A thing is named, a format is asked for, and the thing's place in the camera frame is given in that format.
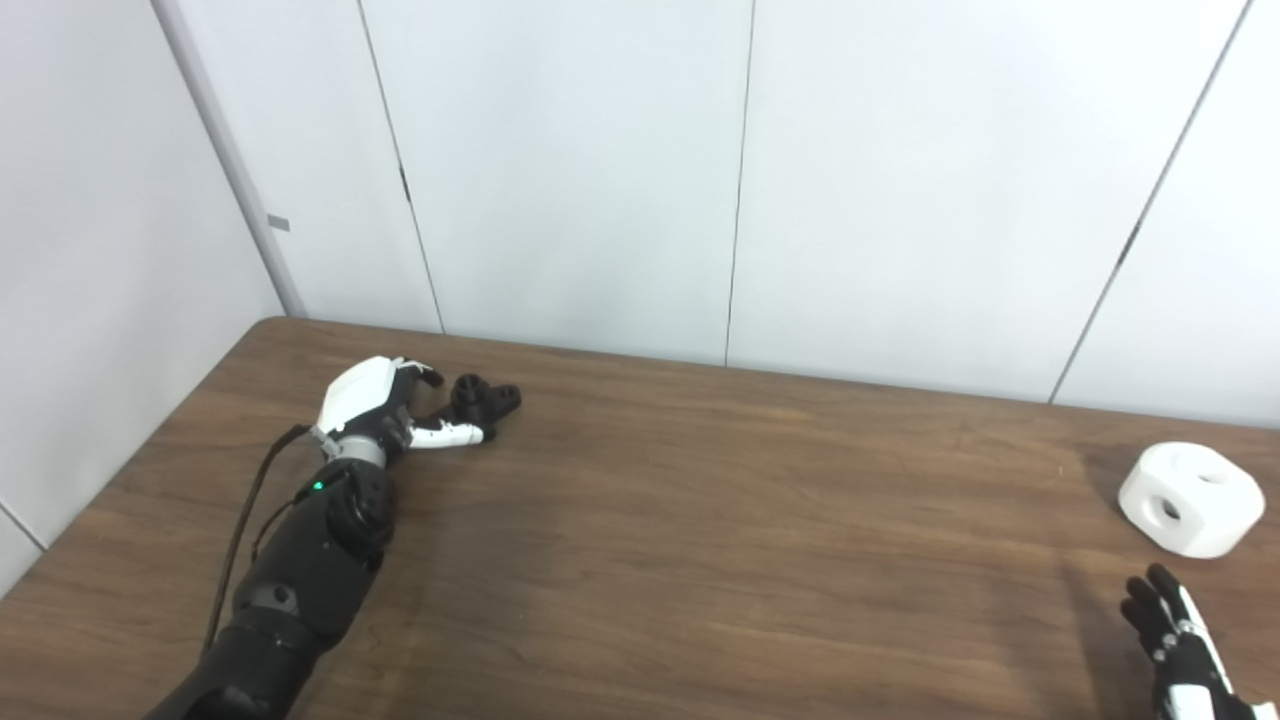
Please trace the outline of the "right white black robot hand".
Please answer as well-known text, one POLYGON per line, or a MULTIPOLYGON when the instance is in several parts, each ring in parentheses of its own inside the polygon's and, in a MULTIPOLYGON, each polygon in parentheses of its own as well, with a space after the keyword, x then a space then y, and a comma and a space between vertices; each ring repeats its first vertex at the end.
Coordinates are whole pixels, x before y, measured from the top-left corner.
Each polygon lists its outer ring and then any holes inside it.
POLYGON ((1249 703, 1230 682, 1188 588, 1162 564, 1130 577, 1119 609, 1153 670, 1157 719, 1276 719, 1271 701, 1249 703))

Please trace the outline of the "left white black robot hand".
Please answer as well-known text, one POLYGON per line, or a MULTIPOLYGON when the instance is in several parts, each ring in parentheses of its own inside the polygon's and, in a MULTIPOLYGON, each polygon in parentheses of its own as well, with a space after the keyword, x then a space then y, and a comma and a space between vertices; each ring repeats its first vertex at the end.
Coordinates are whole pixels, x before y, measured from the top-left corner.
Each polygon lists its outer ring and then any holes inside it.
POLYGON ((448 402, 428 416, 411 413, 420 386, 443 387, 434 368, 407 357, 374 356, 343 372, 326 388, 308 432, 326 461, 360 460, 385 469, 406 452, 484 445, 497 424, 522 404, 515 386, 461 375, 448 402))

